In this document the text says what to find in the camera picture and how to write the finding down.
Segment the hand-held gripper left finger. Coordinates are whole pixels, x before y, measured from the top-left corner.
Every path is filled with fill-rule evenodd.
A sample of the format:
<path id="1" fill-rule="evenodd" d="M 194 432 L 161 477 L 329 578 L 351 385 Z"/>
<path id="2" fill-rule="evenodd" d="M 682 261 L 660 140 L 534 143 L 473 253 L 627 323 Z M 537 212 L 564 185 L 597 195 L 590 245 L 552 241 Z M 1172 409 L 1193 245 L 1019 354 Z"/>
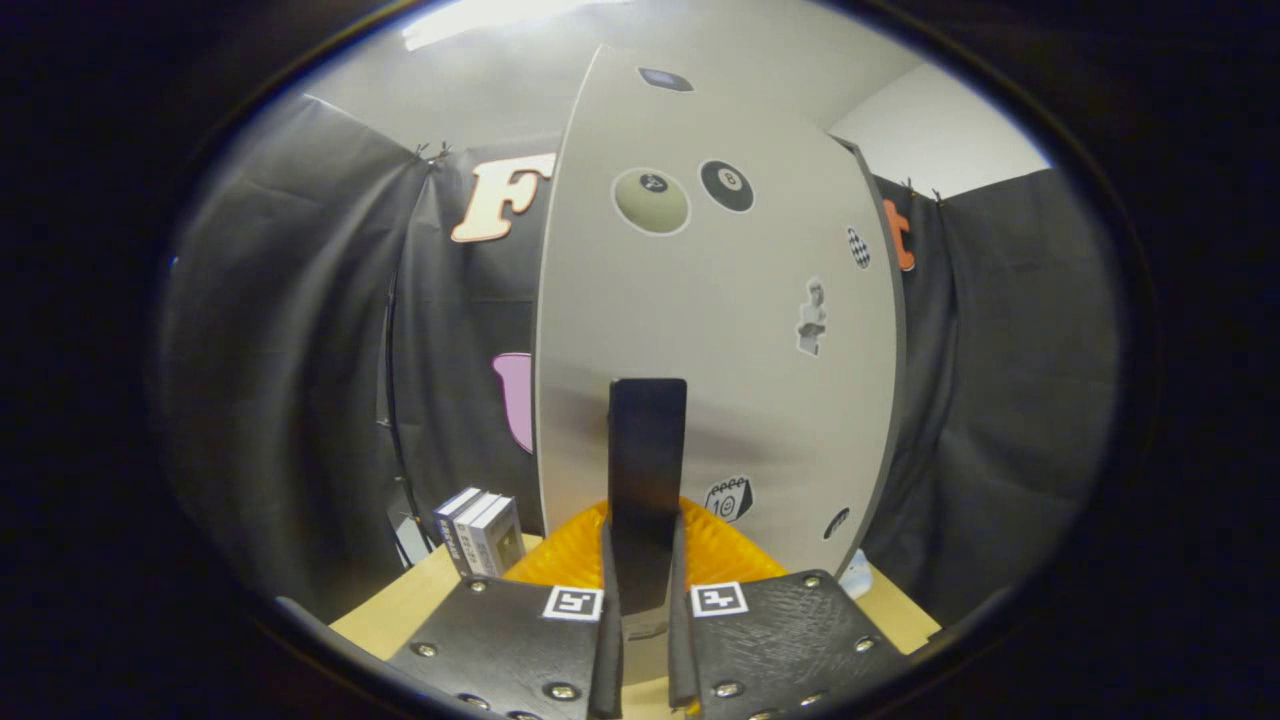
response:
<path id="1" fill-rule="evenodd" d="M 503 577 L 467 577 L 390 656 L 406 680 L 492 719 L 617 719 L 622 630 L 607 502 Z"/>

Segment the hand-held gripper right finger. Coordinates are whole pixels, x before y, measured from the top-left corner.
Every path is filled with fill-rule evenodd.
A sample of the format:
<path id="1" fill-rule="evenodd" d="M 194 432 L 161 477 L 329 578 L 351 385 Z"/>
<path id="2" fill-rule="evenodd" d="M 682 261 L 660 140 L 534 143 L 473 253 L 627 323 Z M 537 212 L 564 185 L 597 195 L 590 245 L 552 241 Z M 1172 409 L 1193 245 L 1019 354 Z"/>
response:
<path id="1" fill-rule="evenodd" d="M 909 657 L 826 570 L 788 571 L 682 500 L 669 698 L 691 719 L 817 719 L 881 701 Z"/>

